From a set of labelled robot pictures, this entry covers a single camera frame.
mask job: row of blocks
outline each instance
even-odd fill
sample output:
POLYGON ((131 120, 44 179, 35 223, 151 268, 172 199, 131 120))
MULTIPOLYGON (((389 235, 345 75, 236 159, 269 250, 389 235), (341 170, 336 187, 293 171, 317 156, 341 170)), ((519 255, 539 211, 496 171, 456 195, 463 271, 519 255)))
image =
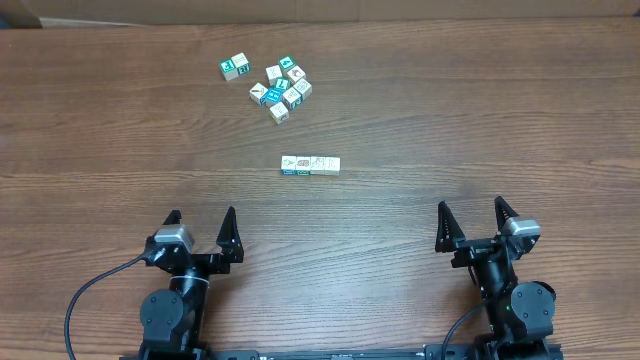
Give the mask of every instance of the row of blocks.
POLYGON ((325 156, 283 156, 283 175, 340 175, 340 158, 325 156))

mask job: toy block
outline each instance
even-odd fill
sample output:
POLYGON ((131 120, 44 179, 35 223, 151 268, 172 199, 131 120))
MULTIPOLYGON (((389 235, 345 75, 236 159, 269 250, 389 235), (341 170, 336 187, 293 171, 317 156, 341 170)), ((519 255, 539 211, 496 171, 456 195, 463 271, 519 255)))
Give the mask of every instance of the toy block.
POLYGON ((309 84, 309 82, 305 79, 301 79, 300 81, 298 81, 295 85, 293 85, 293 88, 296 89, 296 91, 298 91, 300 95, 302 95, 302 101, 306 100, 309 95, 311 95, 311 84, 309 84))
POLYGON ((264 87, 262 84, 257 83, 254 87, 249 90, 249 97, 251 100, 258 103, 258 105, 263 106, 267 100, 267 92, 269 89, 264 87))
POLYGON ((282 91, 276 89, 269 89, 267 95, 265 95, 265 103, 268 107, 279 103, 282 100, 282 91))
POLYGON ((283 73, 286 73, 287 71, 291 70, 292 67, 296 66, 296 62, 293 61, 293 58, 289 55, 280 59, 280 61, 278 61, 278 64, 280 65, 280 69, 283 73))
POLYGON ((340 175, 340 158, 325 158, 324 159, 324 174, 325 175, 340 175))
POLYGON ((269 111, 271 112, 271 117, 278 125, 289 118, 289 110, 287 110, 287 107, 281 102, 270 107, 269 111))
POLYGON ((282 170, 282 175, 295 175, 296 174, 296 157, 283 156, 282 163, 280 163, 280 170, 282 170))
POLYGON ((324 175, 324 156, 311 157, 311 175, 324 175))
POLYGON ((275 65, 267 68, 267 78, 269 79, 269 86, 275 85, 276 81, 280 77, 282 77, 282 71, 280 71, 280 66, 275 65))
POLYGON ((289 110, 293 110, 302 104, 302 95, 296 89, 291 88, 282 94, 282 102, 287 105, 289 110))
POLYGON ((287 78, 277 78, 276 84, 273 86, 274 89, 280 91, 287 91, 291 87, 291 80, 287 78))
POLYGON ((232 56, 231 61, 233 61, 236 69, 238 69, 238 75, 246 74, 249 72, 249 70, 251 70, 251 67, 249 66, 249 60, 247 60, 247 57, 244 56, 244 53, 232 56))
POLYGON ((302 79, 306 79, 307 74, 300 69, 300 66, 296 65, 292 67, 291 70, 287 71, 287 77, 295 84, 302 79))
POLYGON ((296 175, 310 175, 311 173, 311 157, 296 157, 296 175))
POLYGON ((222 61, 220 63, 220 70, 222 70, 222 75, 224 75, 224 79, 227 81, 238 77, 238 68, 236 68, 231 59, 222 61))

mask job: cardboard box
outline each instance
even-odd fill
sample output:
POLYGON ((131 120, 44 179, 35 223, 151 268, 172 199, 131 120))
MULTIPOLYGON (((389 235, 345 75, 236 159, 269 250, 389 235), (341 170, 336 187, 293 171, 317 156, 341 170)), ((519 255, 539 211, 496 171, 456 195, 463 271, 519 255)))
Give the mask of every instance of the cardboard box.
POLYGON ((28 5, 46 18, 191 25, 631 16, 640 0, 29 0, 28 5))

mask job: pile of blocks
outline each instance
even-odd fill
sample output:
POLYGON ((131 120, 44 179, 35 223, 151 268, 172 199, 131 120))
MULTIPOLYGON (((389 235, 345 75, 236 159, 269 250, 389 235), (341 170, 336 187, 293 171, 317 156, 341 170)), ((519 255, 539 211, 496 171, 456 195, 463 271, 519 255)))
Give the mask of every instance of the pile of blocks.
MULTIPOLYGON (((251 67, 244 53, 240 53, 220 62, 220 70, 229 81, 248 73, 251 67)), ((289 118, 290 111, 311 95, 311 84, 306 78, 307 74, 296 65, 293 57, 285 56, 278 61, 278 65, 267 68, 267 79, 271 88, 267 89, 261 83, 257 83, 249 90, 249 97, 260 106, 268 106, 271 117, 280 124, 289 118)))
POLYGON ((280 124, 289 118, 290 111, 311 95, 311 84, 306 78, 307 74, 296 65, 293 58, 285 56, 278 61, 278 65, 267 68, 267 79, 271 88, 267 89, 257 83, 249 90, 249 96, 260 106, 268 106, 271 117, 280 124))

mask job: white block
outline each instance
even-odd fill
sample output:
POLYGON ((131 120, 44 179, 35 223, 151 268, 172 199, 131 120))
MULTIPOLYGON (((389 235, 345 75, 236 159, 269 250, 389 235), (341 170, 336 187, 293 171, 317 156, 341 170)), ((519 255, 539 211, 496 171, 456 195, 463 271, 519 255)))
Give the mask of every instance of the white block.
POLYGON ((248 73, 251 69, 249 66, 249 60, 247 60, 247 57, 244 56, 244 53, 232 56, 231 61, 233 61, 233 63, 236 65, 236 68, 238 69, 238 75, 248 73))
POLYGON ((298 81, 293 88, 296 89, 300 95, 302 95, 302 101, 306 100, 311 95, 311 84, 305 79, 298 81))
POLYGON ((284 106, 282 102, 279 102, 272 107, 269 108, 271 112, 271 117, 276 121, 277 124, 287 120, 289 118, 289 110, 284 106))
POLYGON ((296 175, 310 175, 310 174, 311 174, 311 157, 310 156, 296 157, 296 175))
POLYGON ((311 157, 311 175, 324 175, 324 156, 311 157))
POLYGON ((267 78, 269 79, 270 86, 275 85, 279 77, 282 77, 282 71, 280 71, 280 65, 267 68, 267 78))
POLYGON ((300 69, 300 66, 296 65, 291 68, 291 70, 287 71, 287 77, 291 79, 291 81, 295 84, 299 80, 306 79, 307 74, 305 74, 304 71, 300 69))
POLYGON ((238 68, 231 59, 220 62, 220 70, 227 81, 238 77, 238 68))
POLYGON ((251 90, 249 90, 249 97, 251 100, 257 102, 258 105, 262 106, 266 100, 267 91, 269 91, 269 89, 264 87, 262 84, 257 83, 251 88, 251 90))
POLYGON ((336 176, 340 175, 340 158, 325 158, 324 174, 336 176))
POLYGON ((295 156, 283 156, 280 163, 280 169, 282 175, 295 175, 296 174, 296 157, 295 156))
POLYGON ((282 94, 282 101, 287 105, 289 110, 293 110, 302 104, 302 95, 300 95, 296 89, 291 88, 282 94))

